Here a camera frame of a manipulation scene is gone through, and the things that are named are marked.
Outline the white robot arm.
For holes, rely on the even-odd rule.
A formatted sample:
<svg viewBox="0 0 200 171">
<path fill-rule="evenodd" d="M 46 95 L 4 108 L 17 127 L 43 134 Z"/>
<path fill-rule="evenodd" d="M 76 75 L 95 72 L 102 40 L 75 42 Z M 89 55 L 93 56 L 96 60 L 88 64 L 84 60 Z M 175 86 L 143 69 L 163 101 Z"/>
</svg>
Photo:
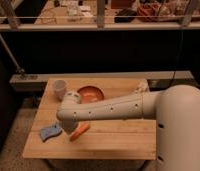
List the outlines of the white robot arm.
<svg viewBox="0 0 200 171">
<path fill-rule="evenodd" d="M 130 94 L 81 104 L 69 92 L 57 110 L 71 133 L 79 121 L 154 118 L 157 171 L 200 171 L 200 90 L 176 85 L 163 91 Z"/>
</svg>

